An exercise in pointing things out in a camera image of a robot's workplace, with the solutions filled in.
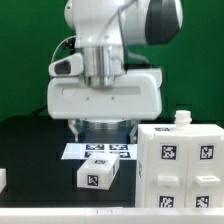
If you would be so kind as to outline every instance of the green backdrop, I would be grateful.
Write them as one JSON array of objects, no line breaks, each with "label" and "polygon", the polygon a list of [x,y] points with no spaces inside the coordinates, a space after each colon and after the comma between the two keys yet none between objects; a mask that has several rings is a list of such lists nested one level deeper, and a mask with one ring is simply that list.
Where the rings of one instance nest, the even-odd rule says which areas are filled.
[{"label": "green backdrop", "polygon": [[[181,33],[166,46],[136,46],[164,69],[161,118],[178,109],[224,126],[224,1],[184,0]],[[65,0],[0,1],[0,121],[46,104],[48,65],[71,31]]]}]

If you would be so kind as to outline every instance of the white robot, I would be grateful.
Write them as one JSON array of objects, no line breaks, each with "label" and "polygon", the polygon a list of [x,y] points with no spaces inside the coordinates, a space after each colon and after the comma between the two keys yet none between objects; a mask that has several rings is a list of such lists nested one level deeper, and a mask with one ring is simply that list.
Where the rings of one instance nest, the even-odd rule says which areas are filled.
[{"label": "white robot", "polygon": [[[68,119],[76,140],[77,122],[112,127],[156,119],[162,70],[127,46],[169,43],[182,26],[180,0],[68,0],[65,19],[76,32],[75,53],[49,66],[51,117]],[[142,68],[124,69],[128,59]]]}]

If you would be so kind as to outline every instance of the white cube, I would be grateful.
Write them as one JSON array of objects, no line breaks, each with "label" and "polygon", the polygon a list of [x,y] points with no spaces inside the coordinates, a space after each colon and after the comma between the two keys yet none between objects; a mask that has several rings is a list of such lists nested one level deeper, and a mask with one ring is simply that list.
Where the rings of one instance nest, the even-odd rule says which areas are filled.
[{"label": "white cube", "polygon": [[6,186],[6,170],[0,169],[0,193]]},{"label": "white cube", "polygon": [[216,125],[139,125],[136,207],[224,204],[224,130]]},{"label": "white cube", "polygon": [[77,171],[77,187],[108,190],[119,169],[119,154],[94,152]]}]

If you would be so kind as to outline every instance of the small white block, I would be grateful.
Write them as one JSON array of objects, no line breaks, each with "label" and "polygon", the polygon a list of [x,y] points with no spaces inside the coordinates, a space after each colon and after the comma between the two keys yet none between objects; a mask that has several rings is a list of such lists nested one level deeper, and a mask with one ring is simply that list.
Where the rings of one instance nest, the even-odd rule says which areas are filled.
[{"label": "small white block", "polygon": [[6,170],[0,169],[0,193],[6,186]]},{"label": "small white block", "polygon": [[108,190],[119,169],[119,154],[94,152],[77,171],[77,187]]},{"label": "small white block", "polygon": [[179,187],[180,181],[176,176],[158,176],[158,185],[164,187]]},{"label": "small white block", "polygon": [[214,175],[197,176],[195,180],[201,187],[217,186],[221,184],[221,180]]}]

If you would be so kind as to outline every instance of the black tabletop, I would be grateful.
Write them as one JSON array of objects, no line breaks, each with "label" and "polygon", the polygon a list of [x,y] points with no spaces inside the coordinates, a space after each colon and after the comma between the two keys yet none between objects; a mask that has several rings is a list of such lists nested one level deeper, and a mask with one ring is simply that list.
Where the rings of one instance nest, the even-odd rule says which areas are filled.
[{"label": "black tabletop", "polygon": [[84,161],[61,160],[73,139],[63,120],[19,116],[0,123],[0,168],[7,172],[0,207],[134,207],[136,161],[120,161],[108,191],[77,188]]}]

